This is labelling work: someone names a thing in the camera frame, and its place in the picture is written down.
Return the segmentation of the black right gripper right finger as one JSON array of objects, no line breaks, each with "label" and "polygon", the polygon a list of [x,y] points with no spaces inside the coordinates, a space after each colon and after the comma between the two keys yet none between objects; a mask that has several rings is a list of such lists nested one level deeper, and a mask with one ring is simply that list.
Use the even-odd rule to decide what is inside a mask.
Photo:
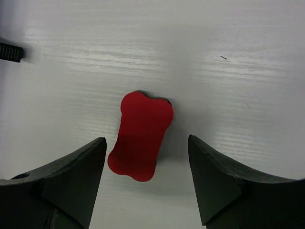
[{"label": "black right gripper right finger", "polygon": [[201,223],[208,229],[302,229],[305,182],[248,167],[194,135],[188,156]]}]

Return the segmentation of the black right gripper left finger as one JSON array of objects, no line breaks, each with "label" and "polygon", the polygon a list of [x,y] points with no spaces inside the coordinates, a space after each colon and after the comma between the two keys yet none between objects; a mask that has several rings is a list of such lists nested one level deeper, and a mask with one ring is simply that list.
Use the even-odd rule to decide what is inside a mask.
[{"label": "black right gripper left finger", "polygon": [[0,181],[2,229],[87,229],[106,157],[106,139]]}]

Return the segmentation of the black whiteboard eraser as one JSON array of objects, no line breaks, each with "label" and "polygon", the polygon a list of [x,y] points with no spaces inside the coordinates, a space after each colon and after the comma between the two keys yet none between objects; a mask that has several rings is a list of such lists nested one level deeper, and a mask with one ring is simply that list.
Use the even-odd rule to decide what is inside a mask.
[{"label": "black whiteboard eraser", "polygon": [[165,132],[173,121],[173,106],[164,97],[137,90],[123,97],[120,111],[120,127],[108,166],[115,174],[147,182],[154,176]]}]

